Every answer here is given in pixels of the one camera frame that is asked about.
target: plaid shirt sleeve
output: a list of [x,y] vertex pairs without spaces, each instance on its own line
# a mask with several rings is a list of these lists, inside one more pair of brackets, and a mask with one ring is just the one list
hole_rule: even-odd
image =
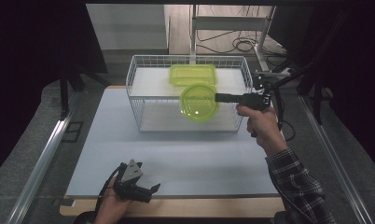
[[[336,223],[325,204],[320,181],[304,168],[289,148],[266,158],[273,184],[314,223]],[[284,200],[287,223],[310,223],[296,208]]]

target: green plastic lid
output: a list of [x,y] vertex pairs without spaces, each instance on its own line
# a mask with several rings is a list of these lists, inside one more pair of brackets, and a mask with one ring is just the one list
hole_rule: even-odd
[[186,87],[179,97],[182,113],[186,118],[200,122],[213,118],[219,109],[215,94],[215,87],[209,85],[195,84]]
[[216,70],[213,64],[174,64],[170,67],[169,82],[173,86],[193,84],[216,85]]

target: black backdrop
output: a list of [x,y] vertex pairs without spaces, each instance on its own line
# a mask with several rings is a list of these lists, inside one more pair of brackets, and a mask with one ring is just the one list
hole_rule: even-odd
[[106,73],[86,6],[40,2],[0,1],[0,165],[62,67]]
[[355,5],[323,70],[330,106],[375,162],[375,1]]

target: white tabletop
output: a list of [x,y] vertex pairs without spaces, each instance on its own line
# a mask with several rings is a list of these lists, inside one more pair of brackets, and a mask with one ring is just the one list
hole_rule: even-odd
[[119,164],[130,159],[143,163],[138,186],[161,183],[153,198],[276,194],[266,155],[245,124],[246,119],[237,133],[139,133],[126,90],[107,89],[66,195],[96,197]]

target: white wire basket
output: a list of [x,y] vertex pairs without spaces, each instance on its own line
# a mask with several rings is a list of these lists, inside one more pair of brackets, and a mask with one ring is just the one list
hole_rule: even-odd
[[185,87],[169,84],[173,64],[213,64],[219,93],[244,94],[253,88],[243,56],[135,55],[126,79],[126,90],[138,130],[151,132],[237,133],[242,117],[236,104],[220,103],[216,115],[205,122],[187,119],[179,96]]

